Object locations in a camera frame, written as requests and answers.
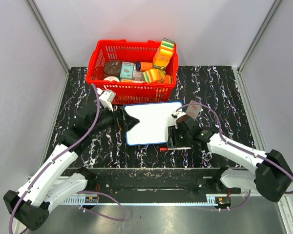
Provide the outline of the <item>red capped whiteboard marker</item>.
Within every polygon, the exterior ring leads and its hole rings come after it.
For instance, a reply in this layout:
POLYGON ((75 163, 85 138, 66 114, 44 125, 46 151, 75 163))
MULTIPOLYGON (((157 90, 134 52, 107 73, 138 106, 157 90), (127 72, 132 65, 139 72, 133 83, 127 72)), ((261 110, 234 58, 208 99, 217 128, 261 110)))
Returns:
POLYGON ((191 147, 175 147, 175 148, 159 148, 161 152, 165 151, 177 151, 177 150, 189 150, 191 147))

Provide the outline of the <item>white whiteboard blue frame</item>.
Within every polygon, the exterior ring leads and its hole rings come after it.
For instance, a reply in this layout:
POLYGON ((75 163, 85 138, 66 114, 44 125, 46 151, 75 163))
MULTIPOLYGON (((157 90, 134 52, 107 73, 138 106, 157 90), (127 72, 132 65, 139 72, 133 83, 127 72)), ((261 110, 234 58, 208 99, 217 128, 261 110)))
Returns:
POLYGON ((129 146, 163 144, 168 141, 168 127, 175 124, 173 111, 182 107, 182 102, 157 102, 125 106, 125 111, 139 120, 126 133, 129 146))

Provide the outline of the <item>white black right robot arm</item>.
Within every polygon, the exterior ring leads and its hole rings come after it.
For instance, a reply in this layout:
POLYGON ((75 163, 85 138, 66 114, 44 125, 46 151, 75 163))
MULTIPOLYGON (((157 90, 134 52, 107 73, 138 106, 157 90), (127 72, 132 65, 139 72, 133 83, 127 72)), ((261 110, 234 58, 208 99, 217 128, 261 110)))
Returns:
POLYGON ((242 170, 222 169, 211 184, 216 192, 223 193, 231 188, 253 190, 271 202, 279 202, 286 193, 293 172, 279 151, 256 150, 223 136, 218 130, 201 128, 185 112, 175 112, 171 116, 175 124, 168 127, 168 147, 199 149, 243 167, 242 170))

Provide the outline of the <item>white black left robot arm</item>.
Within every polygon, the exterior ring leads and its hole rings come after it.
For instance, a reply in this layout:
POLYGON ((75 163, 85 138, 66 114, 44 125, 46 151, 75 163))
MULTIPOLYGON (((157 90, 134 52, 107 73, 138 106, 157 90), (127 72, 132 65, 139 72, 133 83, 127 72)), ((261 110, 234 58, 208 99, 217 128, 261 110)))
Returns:
POLYGON ((13 232, 16 219, 26 230, 40 228, 52 210, 71 195, 84 191, 98 192, 97 176, 86 167, 78 168, 69 179, 54 186, 54 182, 92 142, 92 135, 109 127, 128 132, 140 121, 129 115, 123 107, 117 110, 94 104, 83 107, 66 129, 48 160, 17 191, 9 190, 3 201, 10 217, 9 232, 13 232))

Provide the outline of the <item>white round lid tub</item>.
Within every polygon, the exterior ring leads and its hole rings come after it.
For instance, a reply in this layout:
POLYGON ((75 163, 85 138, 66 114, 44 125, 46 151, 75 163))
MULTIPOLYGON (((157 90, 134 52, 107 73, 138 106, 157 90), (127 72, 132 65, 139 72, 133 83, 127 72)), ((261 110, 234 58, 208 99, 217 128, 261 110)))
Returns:
POLYGON ((104 81, 111 81, 111 82, 120 82, 120 80, 115 76, 105 77, 104 81))

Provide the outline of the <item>teal small box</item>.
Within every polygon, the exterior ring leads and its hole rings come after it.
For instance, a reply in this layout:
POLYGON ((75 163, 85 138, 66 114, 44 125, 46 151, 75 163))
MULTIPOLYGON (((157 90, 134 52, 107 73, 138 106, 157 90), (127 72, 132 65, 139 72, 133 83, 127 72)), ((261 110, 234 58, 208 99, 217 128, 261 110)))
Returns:
POLYGON ((134 63, 132 62, 122 62, 120 79, 129 79, 132 80, 134 70, 134 63))

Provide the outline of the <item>lying orange sponge box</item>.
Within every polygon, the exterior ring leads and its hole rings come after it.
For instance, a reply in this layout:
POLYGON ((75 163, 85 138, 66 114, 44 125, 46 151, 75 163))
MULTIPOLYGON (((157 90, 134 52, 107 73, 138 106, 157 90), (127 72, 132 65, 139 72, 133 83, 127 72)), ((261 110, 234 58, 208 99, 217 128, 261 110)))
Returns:
POLYGON ((142 80, 147 83, 163 83, 166 78, 166 72, 161 69, 152 68, 142 72, 142 80))

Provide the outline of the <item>brown round bread pack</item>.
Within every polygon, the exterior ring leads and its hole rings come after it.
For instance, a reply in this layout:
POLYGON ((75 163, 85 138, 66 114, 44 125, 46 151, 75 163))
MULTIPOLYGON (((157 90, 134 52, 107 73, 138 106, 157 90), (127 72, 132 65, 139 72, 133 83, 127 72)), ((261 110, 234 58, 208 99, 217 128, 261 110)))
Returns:
POLYGON ((120 60, 110 60, 104 66, 104 73, 106 76, 118 77, 122 68, 122 62, 120 60))

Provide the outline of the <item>orange blue can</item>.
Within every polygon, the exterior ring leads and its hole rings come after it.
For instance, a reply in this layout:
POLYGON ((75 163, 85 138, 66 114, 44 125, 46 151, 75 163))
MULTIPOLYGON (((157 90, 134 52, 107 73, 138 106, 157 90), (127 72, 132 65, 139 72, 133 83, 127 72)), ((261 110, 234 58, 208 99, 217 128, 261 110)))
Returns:
POLYGON ((137 62, 135 68, 139 72, 144 72, 153 68, 152 62, 137 62))

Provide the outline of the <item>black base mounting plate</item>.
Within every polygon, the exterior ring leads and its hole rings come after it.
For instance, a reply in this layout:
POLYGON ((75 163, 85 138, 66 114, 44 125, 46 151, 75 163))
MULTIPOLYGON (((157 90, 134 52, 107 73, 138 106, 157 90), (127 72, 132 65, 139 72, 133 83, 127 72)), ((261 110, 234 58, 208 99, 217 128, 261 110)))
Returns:
POLYGON ((121 203, 203 203, 207 195, 241 194, 220 182, 224 169, 95 168, 100 192, 121 203))

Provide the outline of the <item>tall orange sponge box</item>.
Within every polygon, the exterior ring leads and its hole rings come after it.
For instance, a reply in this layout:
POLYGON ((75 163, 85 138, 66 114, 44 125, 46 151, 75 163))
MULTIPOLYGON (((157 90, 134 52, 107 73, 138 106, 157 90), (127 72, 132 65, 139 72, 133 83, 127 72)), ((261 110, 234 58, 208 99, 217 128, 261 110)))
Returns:
POLYGON ((174 48, 175 42, 164 38, 153 57, 153 66, 166 68, 173 56, 174 48))

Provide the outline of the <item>red plastic shopping basket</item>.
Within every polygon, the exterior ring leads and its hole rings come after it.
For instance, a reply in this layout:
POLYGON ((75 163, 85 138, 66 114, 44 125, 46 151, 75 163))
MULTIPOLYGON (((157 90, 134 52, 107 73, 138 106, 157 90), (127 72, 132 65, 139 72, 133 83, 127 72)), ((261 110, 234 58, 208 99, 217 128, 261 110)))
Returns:
POLYGON ((166 67, 166 73, 171 77, 171 83, 136 83, 104 80, 105 65, 111 60, 121 62, 151 62, 159 41, 127 41, 102 39, 97 42, 93 51, 85 81, 102 90, 112 90, 116 93, 113 104, 128 105, 139 103, 166 102, 175 88, 178 72, 177 47, 173 48, 173 56, 166 67))

